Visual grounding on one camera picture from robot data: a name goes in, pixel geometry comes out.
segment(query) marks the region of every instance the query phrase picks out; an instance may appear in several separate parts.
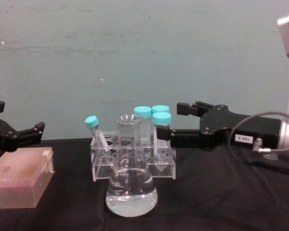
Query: erlenmeyer flask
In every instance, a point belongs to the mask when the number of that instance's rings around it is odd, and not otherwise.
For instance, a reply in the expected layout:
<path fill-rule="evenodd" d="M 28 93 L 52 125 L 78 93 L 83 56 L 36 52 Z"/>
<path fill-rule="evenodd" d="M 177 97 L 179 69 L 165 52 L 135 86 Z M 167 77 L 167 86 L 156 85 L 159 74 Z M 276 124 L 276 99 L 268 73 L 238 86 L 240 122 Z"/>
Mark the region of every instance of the erlenmeyer flask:
<path fill-rule="evenodd" d="M 118 149 L 106 194 L 108 208 L 123 217 L 141 216 L 158 201 L 140 143 L 141 115 L 124 114 L 118 125 Z"/>

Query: black table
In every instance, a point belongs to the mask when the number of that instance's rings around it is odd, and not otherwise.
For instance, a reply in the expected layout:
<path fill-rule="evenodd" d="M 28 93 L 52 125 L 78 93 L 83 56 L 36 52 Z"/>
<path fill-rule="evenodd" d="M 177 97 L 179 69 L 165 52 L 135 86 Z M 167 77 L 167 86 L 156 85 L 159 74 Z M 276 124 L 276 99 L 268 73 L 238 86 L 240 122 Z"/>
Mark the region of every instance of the black table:
<path fill-rule="evenodd" d="M 289 231 L 289 176 L 241 164 L 227 147 L 177 150 L 177 179 L 154 179 L 156 207 L 121 218 L 105 204 L 108 180 L 92 181 L 89 144 L 39 144 L 53 148 L 56 173 L 36 208 L 0 210 L 0 231 Z"/>

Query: water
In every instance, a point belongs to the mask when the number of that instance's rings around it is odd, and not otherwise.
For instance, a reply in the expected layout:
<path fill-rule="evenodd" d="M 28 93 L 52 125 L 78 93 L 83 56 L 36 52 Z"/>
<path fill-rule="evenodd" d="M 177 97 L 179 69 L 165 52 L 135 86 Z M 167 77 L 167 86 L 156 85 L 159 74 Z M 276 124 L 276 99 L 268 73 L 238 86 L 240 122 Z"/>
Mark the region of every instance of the water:
<path fill-rule="evenodd" d="M 106 204 L 115 214 L 141 216 L 152 210 L 157 201 L 158 193 L 148 169 L 123 169 L 110 178 Z"/>

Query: gray cable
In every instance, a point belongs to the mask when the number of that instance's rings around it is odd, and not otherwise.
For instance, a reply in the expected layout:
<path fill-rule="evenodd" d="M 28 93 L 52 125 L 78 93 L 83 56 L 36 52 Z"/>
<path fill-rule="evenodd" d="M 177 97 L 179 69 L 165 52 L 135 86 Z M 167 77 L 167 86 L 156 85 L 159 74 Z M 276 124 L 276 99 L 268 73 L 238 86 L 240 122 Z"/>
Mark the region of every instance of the gray cable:
<path fill-rule="evenodd" d="M 229 134 L 229 138 L 228 138 L 228 147 L 229 147 L 229 151 L 231 153 L 231 155 L 235 158 L 235 159 L 238 159 L 238 160 L 241 160 L 232 150 L 232 147 L 231 147 L 231 139 L 233 137 L 233 134 L 234 132 L 237 130 L 238 127 L 240 127 L 242 124 L 245 124 L 246 122 L 250 121 L 251 119 L 253 118 L 256 118 L 256 117 L 260 117 L 260 116 L 267 116 L 267 115 L 279 115 L 279 116 L 285 116 L 287 118 L 289 118 L 289 114 L 287 113 L 283 113 L 283 112 L 261 112 L 261 113 L 257 113 L 257 114 L 254 114 L 252 116 L 249 116 L 245 119 L 243 119 L 241 122 L 239 122 L 237 125 L 234 126 L 234 128 L 231 130 L 230 134 Z M 285 151 L 289 151 L 289 148 L 282 148 L 282 149 L 271 149 L 271 152 L 285 152 Z"/>

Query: pink box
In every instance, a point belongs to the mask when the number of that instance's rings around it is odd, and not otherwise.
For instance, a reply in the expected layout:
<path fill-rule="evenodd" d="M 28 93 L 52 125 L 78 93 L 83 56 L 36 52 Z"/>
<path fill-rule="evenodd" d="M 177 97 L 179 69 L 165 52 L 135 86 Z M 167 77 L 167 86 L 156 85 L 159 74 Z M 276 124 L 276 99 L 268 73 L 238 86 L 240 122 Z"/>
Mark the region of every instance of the pink box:
<path fill-rule="evenodd" d="M 35 208 L 54 174 L 52 148 L 19 148 L 0 157 L 0 208 Z"/>

